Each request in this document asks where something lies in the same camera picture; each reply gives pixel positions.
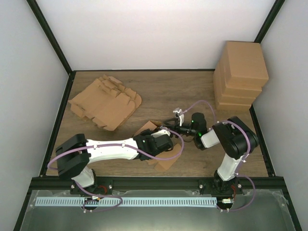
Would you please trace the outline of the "brown cardboard box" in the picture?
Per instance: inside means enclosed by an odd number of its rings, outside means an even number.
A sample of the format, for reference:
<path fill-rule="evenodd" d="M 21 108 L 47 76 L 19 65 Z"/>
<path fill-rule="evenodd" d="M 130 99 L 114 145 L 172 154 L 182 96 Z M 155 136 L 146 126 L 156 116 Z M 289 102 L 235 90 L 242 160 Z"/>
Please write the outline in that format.
<path fill-rule="evenodd" d="M 168 135 L 157 138 L 150 137 L 149 139 L 141 137 L 142 131 L 146 129 L 159 131 L 161 126 L 161 122 L 149 120 L 134 133 L 133 139 L 137 142 L 140 150 L 152 156 L 148 157 L 144 154 L 138 154 L 137 158 L 141 161 L 146 161 L 149 165 L 154 165 L 154 169 L 157 172 L 166 172 L 179 159 L 182 145 L 174 144 Z"/>

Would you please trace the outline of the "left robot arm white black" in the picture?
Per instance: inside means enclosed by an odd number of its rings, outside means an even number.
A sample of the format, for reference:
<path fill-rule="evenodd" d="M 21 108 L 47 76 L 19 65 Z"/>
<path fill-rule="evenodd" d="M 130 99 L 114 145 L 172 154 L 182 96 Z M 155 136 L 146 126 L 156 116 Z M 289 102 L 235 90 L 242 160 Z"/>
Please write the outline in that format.
<path fill-rule="evenodd" d="M 62 180 L 76 181 L 87 194 L 98 190 L 94 170 L 88 164 L 112 159 L 149 160 L 172 150 L 174 147 L 170 132 L 162 129 L 157 132 L 149 129 L 121 141 L 95 141 L 77 134 L 56 148 L 56 155 L 75 150 L 56 160 L 58 176 Z"/>

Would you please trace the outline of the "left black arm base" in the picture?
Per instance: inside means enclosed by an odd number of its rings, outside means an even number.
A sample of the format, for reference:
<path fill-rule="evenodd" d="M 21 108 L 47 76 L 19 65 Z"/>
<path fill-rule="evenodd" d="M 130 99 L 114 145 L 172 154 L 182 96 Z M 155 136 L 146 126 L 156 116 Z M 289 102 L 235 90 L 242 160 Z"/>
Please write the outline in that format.
<path fill-rule="evenodd" d="M 85 167 L 79 175 L 71 178 L 71 194 L 92 195 L 107 194 L 110 195 L 113 190 L 113 179 L 109 177 L 98 177 L 93 169 Z"/>

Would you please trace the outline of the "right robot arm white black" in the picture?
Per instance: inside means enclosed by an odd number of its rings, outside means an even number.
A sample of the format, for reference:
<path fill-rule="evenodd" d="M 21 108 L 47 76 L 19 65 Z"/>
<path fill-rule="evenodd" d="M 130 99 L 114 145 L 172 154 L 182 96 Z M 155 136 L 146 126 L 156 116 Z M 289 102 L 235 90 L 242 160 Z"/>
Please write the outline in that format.
<path fill-rule="evenodd" d="M 192 114 L 190 123 L 185 123 L 184 116 L 175 113 L 174 118 L 165 120 L 163 124 L 180 135 L 192 136 L 200 150 L 217 144 L 222 146 L 225 156 L 213 180 L 213 188 L 220 194 L 234 187 L 239 166 L 259 145 L 257 135 L 236 116 L 208 128 L 205 116 L 200 112 Z"/>

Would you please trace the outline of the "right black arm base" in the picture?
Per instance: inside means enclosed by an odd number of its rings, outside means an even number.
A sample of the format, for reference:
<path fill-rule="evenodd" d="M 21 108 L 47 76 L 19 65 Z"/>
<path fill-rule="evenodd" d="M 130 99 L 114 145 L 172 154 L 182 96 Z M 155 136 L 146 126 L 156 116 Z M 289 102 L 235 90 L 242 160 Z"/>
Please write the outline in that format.
<path fill-rule="evenodd" d="M 218 171 L 214 172 L 213 177 L 201 178 L 198 180 L 200 194 L 210 194 L 212 196 L 232 196 L 234 193 L 242 194 L 242 188 L 237 177 L 223 181 L 218 175 Z"/>

